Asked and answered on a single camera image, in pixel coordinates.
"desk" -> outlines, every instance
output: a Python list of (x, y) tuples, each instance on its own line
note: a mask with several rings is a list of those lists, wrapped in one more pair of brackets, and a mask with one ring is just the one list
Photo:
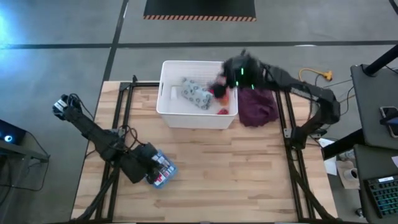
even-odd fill
[[(95, 121), (104, 129), (112, 125), (119, 84), (103, 85)], [(157, 190), (145, 181), (132, 184), (121, 172), (115, 222), (297, 221), (279, 121), (262, 128), (245, 128), (236, 117), (223, 131), (170, 129), (156, 113), (156, 101), (157, 88), (135, 88), (129, 125), (137, 129), (141, 141), (163, 150), (179, 167), (179, 173), (164, 189)], [(292, 96), (292, 104), (301, 125), (307, 120), (308, 102)], [(308, 145), (303, 156), (311, 190), (337, 217), (319, 147)], [(72, 218), (82, 214), (98, 193), (103, 167), (97, 153), (86, 159)]]
[(369, 223), (397, 223), (397, 217), (380, 219), (377, 216), (374, 206), (366, 192), (364, 180), (396, 175), (398, 173), (398, 168), (391, 157), (398, 156), (398, 151), (361, 145), (355, 145), (354, 151), (361, 186), (360, 196), (364, 216)]
[(390, 97), (396, 95), (398, 75), (386, 68), (376, 74), (376, 77), (369, 77), (363, 73), (361, 66), (351, 67), (362, 128), (324, 147), (325, 159), (352, 149), (355, 144), (398, 149), (398, 139), (392, 138), (388, 129), (379, 122), (382, 119), (380, 107), (398, 108), (396, 98)]

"keyboard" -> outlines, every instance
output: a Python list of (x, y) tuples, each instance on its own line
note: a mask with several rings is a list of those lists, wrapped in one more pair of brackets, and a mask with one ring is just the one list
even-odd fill
[(364, 183), (379, 218), (398, 215), (398, 175), (369, 179)]

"white plastic bin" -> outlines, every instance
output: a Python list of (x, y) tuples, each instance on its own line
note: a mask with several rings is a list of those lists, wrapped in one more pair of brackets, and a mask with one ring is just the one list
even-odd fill
[(238, 91), (230, 90), (229, 115), (218, 115), (222, 107), (213, 101), (202, 110), (181, 96), (182, 78), (205, 87), (215, 80), (222, 62), (165, 61), (160, 76), (156, 111), (170, 128), (227, 129), (238, 113)]

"black and orange striped mat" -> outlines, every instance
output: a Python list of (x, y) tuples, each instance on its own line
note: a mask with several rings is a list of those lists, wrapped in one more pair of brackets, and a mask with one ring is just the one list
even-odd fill
[(254, 0), (147, 0), (144, 19), (256, 21)]

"white cup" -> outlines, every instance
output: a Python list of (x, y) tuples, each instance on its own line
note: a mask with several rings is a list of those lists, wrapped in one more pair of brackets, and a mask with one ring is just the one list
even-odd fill
[(349, 181), (358, 180), (358, 170), (356, 168), (344, 171), (344, 178)]

